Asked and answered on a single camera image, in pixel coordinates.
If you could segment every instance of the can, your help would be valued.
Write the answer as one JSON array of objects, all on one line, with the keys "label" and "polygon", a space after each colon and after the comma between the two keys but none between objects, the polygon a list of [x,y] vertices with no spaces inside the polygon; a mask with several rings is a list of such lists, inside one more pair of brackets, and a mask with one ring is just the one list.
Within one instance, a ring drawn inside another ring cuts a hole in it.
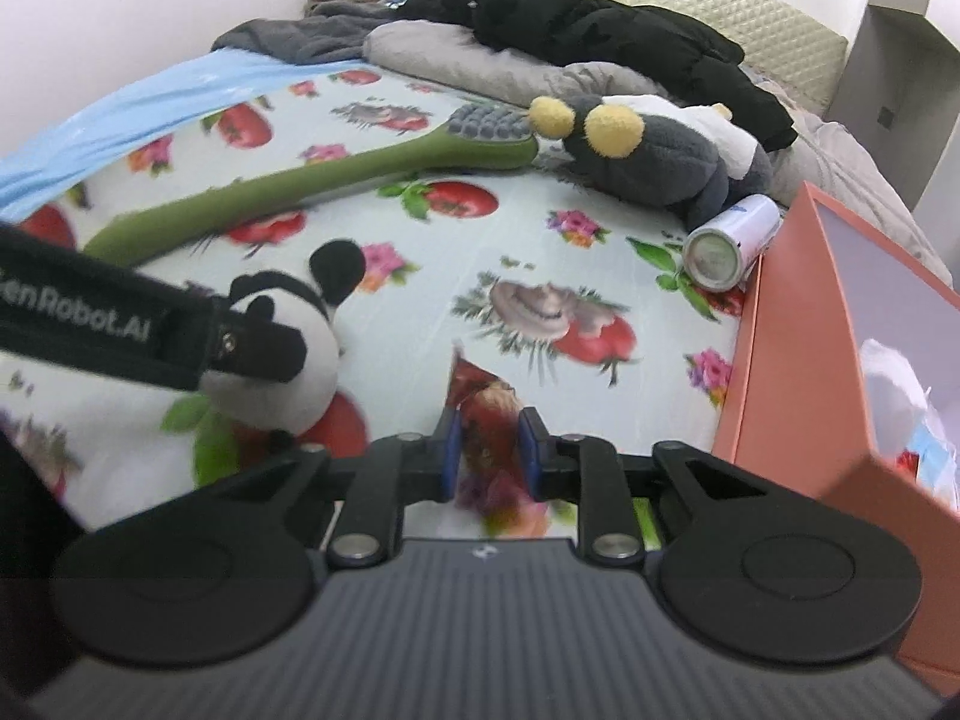
[{"label": "can", "polygon": [[731,290],[773,240],[779,225],[776,202],[766,194],[744,197],[686,237],[683,269],[708,292]]}]

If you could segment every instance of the screw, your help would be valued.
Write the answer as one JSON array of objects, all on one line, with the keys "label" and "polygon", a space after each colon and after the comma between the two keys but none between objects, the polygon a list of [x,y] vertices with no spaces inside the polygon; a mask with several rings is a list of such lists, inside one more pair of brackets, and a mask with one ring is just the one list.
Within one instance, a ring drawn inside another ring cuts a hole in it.
[{"label": "screw", "polygon": [[221,354],[230,354],[235,348],[237,348],[237,336],[233,333],[224,333],[220,338]]},{"label": "screw", "polygon": [[348,560],[365,560],[376,555],[379,548],[380,542],[366,533],[345,533],[344,536],[334,538],[330,544],[330,549]]},{"label": "screw", "polygon": [[486,560],[488,557],[496,557],[500,554],[500,550],[494,547],[492,544],[484,544],[483,546],[474,547],[472,549],[472,555],[478,557],[480,560]]},{"label": "screw", "polygon": [[627,560],[640,552],[640,542],[627,533],[604,533],[593,541],[593,550],[610,560]]}]

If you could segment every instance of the panda ear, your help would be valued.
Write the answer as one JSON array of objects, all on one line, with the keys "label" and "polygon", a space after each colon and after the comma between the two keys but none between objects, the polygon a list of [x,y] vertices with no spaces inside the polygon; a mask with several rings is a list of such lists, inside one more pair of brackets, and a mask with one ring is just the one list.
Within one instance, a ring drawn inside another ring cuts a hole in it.
[{"label": "panda ear", "polygon": [[258,295],[247,306],[247,316],[263,319],[264,322],[272,322],[275,309],[277,309],[277,305],[275,305],[273,298],[269,298],[267,295]]},{"label": "panda ear", "polygon": [[242,300],[243,298],[246,298],[247,295],[251,295],[255,291],[256,290],[253,289],[253,279],[251,276],[237,276],[237,278],[233,279],[232,283],[230,284],[230,302],[236,303],[237,300]]},{"label": "panda ear", "polygon": [[310,256],[310,272],[320,287],[323,301],[336,308],[363,281],[367,261],[354,241],[330,241]]}]

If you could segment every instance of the orange box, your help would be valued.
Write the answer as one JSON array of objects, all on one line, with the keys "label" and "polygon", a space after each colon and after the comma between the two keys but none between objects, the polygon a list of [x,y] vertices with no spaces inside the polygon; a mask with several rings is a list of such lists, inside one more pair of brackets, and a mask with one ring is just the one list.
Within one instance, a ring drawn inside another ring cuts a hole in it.
[{"label": "orange box", "polygon": [[960,295],[810,184],[752,275],[713,451],[874,522],[923,571],[901,660],[960,690],[960,518],[878,453],[860,374],[866,338],[899,349],[960,445]]}]

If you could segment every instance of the blue cloth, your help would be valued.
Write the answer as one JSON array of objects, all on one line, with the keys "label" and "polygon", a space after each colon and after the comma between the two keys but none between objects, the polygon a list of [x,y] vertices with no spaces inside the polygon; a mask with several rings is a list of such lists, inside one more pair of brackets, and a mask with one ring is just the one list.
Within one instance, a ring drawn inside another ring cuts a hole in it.
[{"label": "blue cloth", "polygon": [[222,49],[136,81],[0,160],[0,221],[21,221],[90,173],[211,111],[358,61],[288,65]]}]

